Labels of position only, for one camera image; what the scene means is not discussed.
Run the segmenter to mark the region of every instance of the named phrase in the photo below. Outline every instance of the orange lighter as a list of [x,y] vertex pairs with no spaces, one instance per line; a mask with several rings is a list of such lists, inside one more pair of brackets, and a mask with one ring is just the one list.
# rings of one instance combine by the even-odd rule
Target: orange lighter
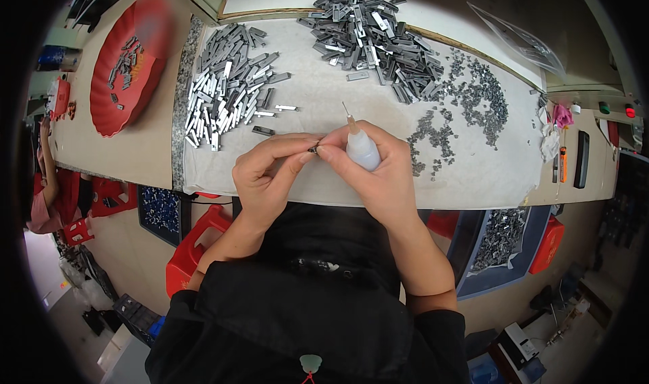
[[566,148],[562,147],[559,149],[559,180],[562,183],[566,182],[566,168],[568,167],[568,155],[566,154]]

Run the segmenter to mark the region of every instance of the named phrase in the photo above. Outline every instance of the glue bottle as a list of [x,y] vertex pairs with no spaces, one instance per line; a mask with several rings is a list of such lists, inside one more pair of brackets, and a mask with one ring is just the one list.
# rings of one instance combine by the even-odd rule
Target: glue bottle
[[347,156],[353,162],[366,169],[374,171],[381,164],[381,156],[378,154],[377,144],[369,138],[364,130],[358,128],[354,117],[347,112],[347,123],[349,124],[349,135],[347,136]]

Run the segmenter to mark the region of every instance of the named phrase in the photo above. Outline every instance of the red plate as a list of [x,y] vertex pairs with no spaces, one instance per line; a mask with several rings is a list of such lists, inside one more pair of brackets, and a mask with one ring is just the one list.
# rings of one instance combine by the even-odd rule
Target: red plate
[[[131,72],[130,87],[122,90],[124,76],[121,74],[116,75],[113,89],[107,86],[110,71],[123,52],[121,48],[135,35],[134,12],[135,3],[115,22],[99,51],[92,74],[90,115],[95,129],[103,137],[114,136],[138,118],[140,112],[149,104],[167,63],[166,59],[151,56],[144,48],[144,53],[138,53],[136,65]],[[119,110],[117,104],[112,102],[110,94],[117,95],[117,104],[123,105],[123,110]]]

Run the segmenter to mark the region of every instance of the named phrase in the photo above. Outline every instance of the pink shirt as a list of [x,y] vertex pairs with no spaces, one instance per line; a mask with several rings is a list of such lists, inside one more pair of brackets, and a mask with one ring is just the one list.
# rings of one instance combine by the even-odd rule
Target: pink shirt
[[[78,209],[75,211],[75,216],[73,220],[81,218],[81,210]],[[34,200],[32,201],[32,220],[27,222],[27,227],[30,231],[35,234],[53,234],[59,229],[63,229],[63,222],[61,222],[61,216],[58,214],[54,205],[50,205],[49,208],[45,205],[45,197],[43,191],[34,195]]]

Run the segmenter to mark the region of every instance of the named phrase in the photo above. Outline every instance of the coworker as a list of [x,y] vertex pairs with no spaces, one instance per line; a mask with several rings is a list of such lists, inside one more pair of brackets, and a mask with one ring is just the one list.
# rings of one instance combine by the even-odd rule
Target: coworker
[[92,176],[56,168],[48,142],[49,123],[49,118],[40,122],[40,172],[34,174],[31,220],[26,222],[35,234],[52,234],[87,217],[92,205]]
[[[242,209],[171,299],[152,384],[469,382],[453,271],[417,216],[408,144],[357,123],[382,158],[373,172],[345,154],[347,126],[237,159]],[[365,208],[287,203],[316,145]]]

